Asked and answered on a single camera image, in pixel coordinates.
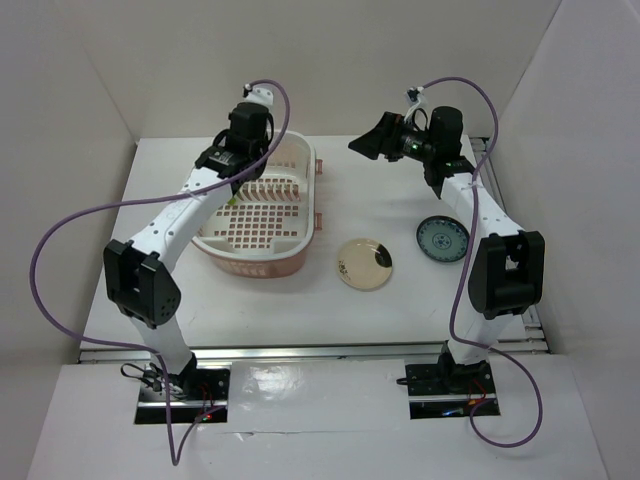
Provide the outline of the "beige plate with black mark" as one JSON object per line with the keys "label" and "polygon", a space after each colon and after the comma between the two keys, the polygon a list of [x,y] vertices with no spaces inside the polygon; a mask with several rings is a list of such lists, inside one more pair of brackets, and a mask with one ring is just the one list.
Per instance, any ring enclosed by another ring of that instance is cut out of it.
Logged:
{"label": "beige plate with black mark", "polygon": [[393,271],[388,249],[369,238],[355,238],[345,242],[337,253],[338,277],[349,287],[373,291],[384,286]]}

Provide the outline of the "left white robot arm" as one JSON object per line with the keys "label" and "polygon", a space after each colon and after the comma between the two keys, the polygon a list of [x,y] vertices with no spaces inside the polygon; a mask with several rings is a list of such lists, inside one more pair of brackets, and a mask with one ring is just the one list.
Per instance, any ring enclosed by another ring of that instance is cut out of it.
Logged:
{"label": "left white robot arm", "polygon": [[197,387],[197,360],[176,320],[181,291],[172,271],[200,227],[244,185],[261,176],[255,162],[266,155],[274,133],[268,107],[239,103],[230,125],[204,150],[181,190],[129,240],[111,240],[103,252],[107,297],[130,318],[153,351],[163,389],[176,399]]}

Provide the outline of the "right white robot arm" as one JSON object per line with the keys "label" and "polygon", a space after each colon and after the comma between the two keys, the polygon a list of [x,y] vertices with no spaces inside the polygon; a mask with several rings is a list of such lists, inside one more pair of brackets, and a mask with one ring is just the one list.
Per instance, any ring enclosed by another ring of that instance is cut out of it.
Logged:
{"label": "right white robot arm", "polygon": [[456,214],[455,220],[429,217],[416,234],[432,258],[463,262],[436,369],[448,393],[482,379],[489,349],[506,325],[541,300],[545,257],[542,234],[511,220],[486,191],[479,167],[462,153],[462,131],[463,115],[453,107],[435,108],[425,128],[413,116],[386,112],[348,145],[370,160],[418,161],[426,184]]}

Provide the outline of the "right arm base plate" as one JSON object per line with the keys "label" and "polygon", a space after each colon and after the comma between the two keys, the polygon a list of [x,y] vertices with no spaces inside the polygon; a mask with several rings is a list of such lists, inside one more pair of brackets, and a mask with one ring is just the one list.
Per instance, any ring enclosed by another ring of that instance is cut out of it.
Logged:
{"label": "right arm base plate", "polygon": [[406,364],[396,384],[405,387],[412,420],[499,416],[493,373],[488,363],[461,377],[443,379],[440,367],[432,363]]}

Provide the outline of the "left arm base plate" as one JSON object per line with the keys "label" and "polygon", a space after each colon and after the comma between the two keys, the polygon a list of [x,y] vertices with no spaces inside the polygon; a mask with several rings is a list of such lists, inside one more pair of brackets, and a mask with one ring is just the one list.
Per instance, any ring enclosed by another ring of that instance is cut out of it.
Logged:
{"label": "left arm base plate", "polygon": [[[204,415],[202,423],[226,423],[231,369],[214,366],[197,371],[196,379],[183,388],[171,385],[170,407],[173,424],[191,424]],[[162,374],[155,365],[147,365],[134,379],[139,389],[134,423],[164,425],[166,423],[166,391]]]}

